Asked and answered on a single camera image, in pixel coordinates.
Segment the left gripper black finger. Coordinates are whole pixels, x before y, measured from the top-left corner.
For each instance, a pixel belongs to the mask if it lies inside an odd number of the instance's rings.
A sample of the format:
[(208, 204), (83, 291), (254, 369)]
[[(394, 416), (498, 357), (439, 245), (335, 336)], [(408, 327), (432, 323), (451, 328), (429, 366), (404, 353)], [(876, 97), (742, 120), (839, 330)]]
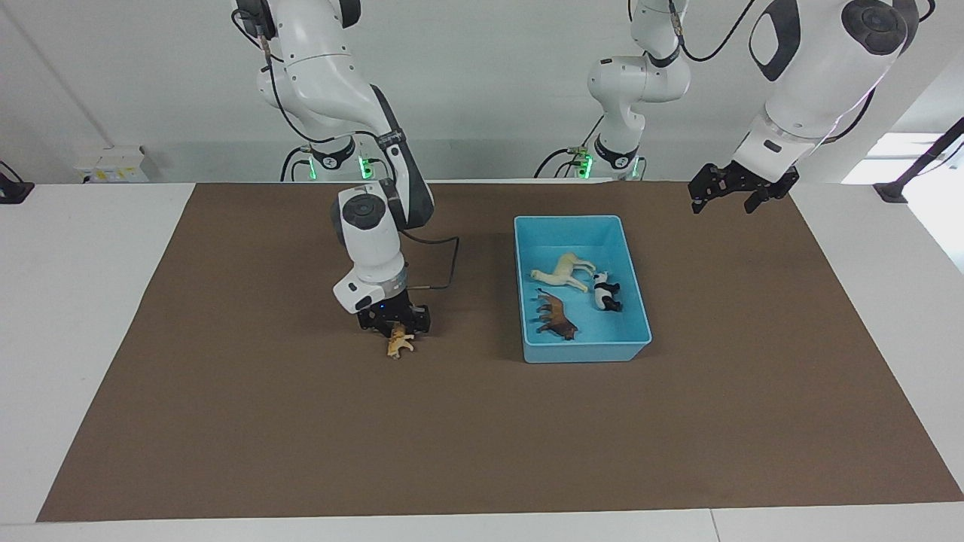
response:
[(723, 198), (728, 194), (728, 169), (712, 163), (703, 165), (688, 183), (691, 209), (700, 214), (710, 200)]
[(765, 181), (761, 176), (751, 174), (749, 178), (752, 186), (750, 197), (744, 202), (744, 209), (747, 214), (756, 212), (762, 203), (771, 199), (784, 199), (789, 191), (799, 181), (798, 169), (788, 169), (778, 181)]

